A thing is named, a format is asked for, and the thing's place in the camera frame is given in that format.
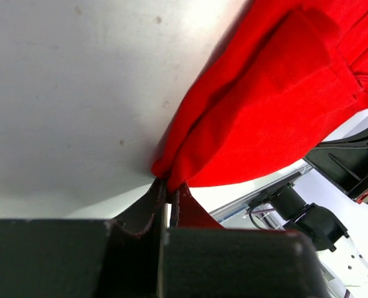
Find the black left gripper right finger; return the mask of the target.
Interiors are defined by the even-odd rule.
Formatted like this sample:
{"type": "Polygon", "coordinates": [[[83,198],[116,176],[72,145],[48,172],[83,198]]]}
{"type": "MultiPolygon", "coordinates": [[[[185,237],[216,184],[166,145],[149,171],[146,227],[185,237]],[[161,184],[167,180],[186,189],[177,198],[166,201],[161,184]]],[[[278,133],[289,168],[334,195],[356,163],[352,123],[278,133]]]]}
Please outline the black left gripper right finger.
{"type": "Polygon", "coordinates": [[[171,227],[182,228],[222,228],[192,196],[187,183],[180,185],[170,195],[171,227]]]}

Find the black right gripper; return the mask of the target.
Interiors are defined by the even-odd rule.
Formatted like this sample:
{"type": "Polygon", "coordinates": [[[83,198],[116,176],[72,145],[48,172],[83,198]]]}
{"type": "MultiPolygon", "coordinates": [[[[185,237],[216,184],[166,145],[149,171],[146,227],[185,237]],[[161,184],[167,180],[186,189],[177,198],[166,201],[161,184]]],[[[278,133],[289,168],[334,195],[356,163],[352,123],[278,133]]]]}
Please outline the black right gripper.
{"type": "Polygon", "coordinates": [[[368,204],[368,128],[319,143],[305,161],[352,201],[368,204]]]}

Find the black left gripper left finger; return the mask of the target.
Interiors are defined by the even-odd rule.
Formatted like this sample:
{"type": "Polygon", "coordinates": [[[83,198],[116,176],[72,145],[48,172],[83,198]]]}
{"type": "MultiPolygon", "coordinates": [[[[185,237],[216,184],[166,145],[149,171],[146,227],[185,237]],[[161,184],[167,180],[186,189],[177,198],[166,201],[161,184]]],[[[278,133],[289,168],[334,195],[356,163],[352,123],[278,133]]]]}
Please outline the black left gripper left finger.
{"type": "Polygon", "coordinates": [[[156,178],[141,198],[110,221],[110,234],[160,238],[166,226],[166,194],[166,181],[156,178]]]}

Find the red t shirt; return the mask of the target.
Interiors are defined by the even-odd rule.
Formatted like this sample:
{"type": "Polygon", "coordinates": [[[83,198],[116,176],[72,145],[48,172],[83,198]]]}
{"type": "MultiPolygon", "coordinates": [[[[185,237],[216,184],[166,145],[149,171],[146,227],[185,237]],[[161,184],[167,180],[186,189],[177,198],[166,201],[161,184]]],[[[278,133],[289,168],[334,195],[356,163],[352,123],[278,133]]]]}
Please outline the red t shirt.
{"type": "Polygon", "coordinates": [[[151,170],[171,191],[260,178],[366,109],[368,1],[255,1],[151,170]]]}

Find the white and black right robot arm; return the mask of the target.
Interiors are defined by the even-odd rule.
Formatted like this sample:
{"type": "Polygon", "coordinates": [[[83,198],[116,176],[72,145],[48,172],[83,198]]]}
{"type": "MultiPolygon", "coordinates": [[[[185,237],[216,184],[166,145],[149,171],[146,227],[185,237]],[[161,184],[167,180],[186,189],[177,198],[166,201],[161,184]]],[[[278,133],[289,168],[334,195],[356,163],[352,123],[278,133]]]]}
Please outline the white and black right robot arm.
{"type": "MultiPolygon", "coordinates": [[[[368,204],[368,128],[340,140],[319,143],[305,161],[356,204],[368,204]]],[[[368,262],[349,236],[348,229],[329,209],[306,203],[293,189],[295,173],[262,190],[248,204],[270,204],[285,220],[283,229],[298,230],[313,243],[322,262],[325,281],[341,281],[351,297],[355,290],[368,290],[368,262]]]]}

